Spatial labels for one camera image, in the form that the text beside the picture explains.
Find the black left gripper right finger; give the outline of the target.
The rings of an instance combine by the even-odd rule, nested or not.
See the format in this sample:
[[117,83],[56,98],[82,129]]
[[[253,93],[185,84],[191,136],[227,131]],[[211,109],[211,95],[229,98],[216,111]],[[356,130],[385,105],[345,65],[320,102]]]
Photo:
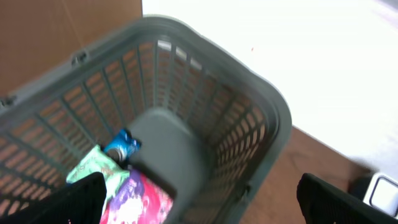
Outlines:
[[306,224],[397,224],[395,218],[310,173],[298,183],[297,200]]

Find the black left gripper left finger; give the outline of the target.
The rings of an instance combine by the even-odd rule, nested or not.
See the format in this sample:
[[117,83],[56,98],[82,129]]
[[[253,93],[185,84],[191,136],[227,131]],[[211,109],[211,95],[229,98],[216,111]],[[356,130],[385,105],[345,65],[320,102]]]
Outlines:
[[1,218],[1,224],[99,224],[105,198],[104,176],[94,172],[19,212]]

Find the teal green snack packet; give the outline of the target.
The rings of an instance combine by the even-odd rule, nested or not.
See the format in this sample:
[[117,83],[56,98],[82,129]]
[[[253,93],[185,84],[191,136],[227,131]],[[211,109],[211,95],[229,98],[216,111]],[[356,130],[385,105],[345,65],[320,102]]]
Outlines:
[[106,184],[106,198],[102,210],[102,213],[104,213],[107,203],[115,197],[122,183],[129,177],[129,171],[120,168],[114,160],[101,150],[99,145],[96,145],[68,173],[66,183],[75,183],[94,172],[102,173]]

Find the red purple snack packet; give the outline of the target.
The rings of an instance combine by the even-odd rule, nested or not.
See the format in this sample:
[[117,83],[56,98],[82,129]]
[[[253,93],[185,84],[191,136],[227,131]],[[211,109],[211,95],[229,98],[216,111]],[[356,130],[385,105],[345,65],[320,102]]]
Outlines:
[[173,205],[168,193],[144,174],[131,170],[108,200],[100,224],[163,224]]

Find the blue Oreo cookie pack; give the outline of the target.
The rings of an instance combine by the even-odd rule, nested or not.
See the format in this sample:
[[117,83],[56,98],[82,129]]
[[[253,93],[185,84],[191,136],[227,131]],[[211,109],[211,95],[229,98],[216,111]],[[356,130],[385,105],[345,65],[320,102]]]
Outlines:
[[135,152],[138,152],[142,142],[134,138],[127,129],[121,129],[113,140],[104,148],[103,152],[120,163],[127,161]]

